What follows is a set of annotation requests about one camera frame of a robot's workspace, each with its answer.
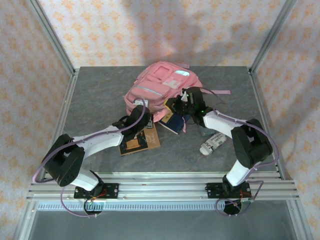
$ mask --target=sticker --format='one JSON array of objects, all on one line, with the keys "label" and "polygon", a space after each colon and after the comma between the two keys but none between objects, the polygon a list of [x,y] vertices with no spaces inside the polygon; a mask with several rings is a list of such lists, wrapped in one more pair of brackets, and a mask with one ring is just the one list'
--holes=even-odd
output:
[{"label": "sticker", "polygon": [[165,115],[165,116],[161,119],[161,121],[164,122],[165,124],[168,123],[168,121],[171,119],[171,117],[172,117],[173,114],[174,114],[174,113],[173,113],[172,111],[169,112],[167,115]]},{"label": "sticker", "polygon": [[187,71],[177,70],[177,71],[175,71],[175,73],[180,74],[182,76],[186,76],[186,77],[190,76],[190,73]]},{"label": "sticker", "polygon": [[151,114],[150,116],[150,120],[148,122],[148,124],[146,125],[147,129],[153,129],[154,128],[154,115]]},{"label": "sticker", "polygon": [[[146,99],[143,99],[143,100],[144,100],[144,103],[145,103],[145,107],[147,108],[148,105],[149,105],[149,101],[146,100]],[[144,103],[141,100],[135,100],[133,104],[136,105],[136,106],[138,106],[138,105],[142,105],[143,106]]]},{"label": "sticker", "polygon": [[168,87],[170,87],[172,89],[178,89],[178,87],[181,84],[181,81],[180,80],[176,80],[176,79],[167,79],[162,84],[166,85],[166,86],[168,86]]}]

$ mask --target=backpack strap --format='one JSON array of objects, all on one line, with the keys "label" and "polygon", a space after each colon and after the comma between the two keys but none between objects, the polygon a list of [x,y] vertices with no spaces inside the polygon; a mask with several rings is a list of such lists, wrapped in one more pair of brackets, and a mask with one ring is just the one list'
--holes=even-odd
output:
[{"label": "backpack strap", "polygon": [[173,62],[174,65],[177,65],[181,68],[184,68],[184,69],[188,69],[190,68],[189,64],[185,64],[185,63],[176,63],[176,62]]}]

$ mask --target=brown book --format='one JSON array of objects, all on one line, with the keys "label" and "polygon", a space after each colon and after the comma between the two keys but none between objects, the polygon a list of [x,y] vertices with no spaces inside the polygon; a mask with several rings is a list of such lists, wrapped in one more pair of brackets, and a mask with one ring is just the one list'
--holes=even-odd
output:
[{"label": "brown book", "polygon": [[153,128],[145,128],[135,139],[123,142],[119,145],[120,155],[125,156],[148,149],[160,147],[160,141],[155,124]]}]

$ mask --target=book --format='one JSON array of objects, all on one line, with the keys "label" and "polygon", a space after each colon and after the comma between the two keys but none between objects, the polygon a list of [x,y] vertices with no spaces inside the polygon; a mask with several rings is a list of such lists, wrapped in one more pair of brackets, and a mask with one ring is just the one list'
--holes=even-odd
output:
[{"label": "book", "polygon": [[[190,119],[190,115],[184,115],[184,120],[187,122]],[[165,115],[158,123],[164,126],[166,129],[169,129],[175,134],[179,134],[182,128],[184,127],[184,120],[182,117],[176,113],[170,112]]]},{"label": "book", "polygon": [[125,156],[141,152],[148,149],[154,149],[160,147],[160,140],[158,137],[155,124],[153,128],[145,128],[140,132],[135,139],[127,142],[122,142],[119,145],[120,155]]}]

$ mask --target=vent grille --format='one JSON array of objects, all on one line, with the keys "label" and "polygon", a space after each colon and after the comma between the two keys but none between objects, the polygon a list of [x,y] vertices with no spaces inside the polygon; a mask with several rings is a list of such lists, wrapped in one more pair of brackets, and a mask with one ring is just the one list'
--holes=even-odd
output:
[{"label": "vent grille", "polygon": [[[215,210],[215,201],[197,202],[94,202],[87,203],[86,208],[89,211],[209,211]],[[64,203],[72,211],[83,210],[83,202]],[[217,205],[219,210],[225,208],[224,201]],[[56,201],[40,201],[38,211],[59,211],[64,210],[61,203]]]}]

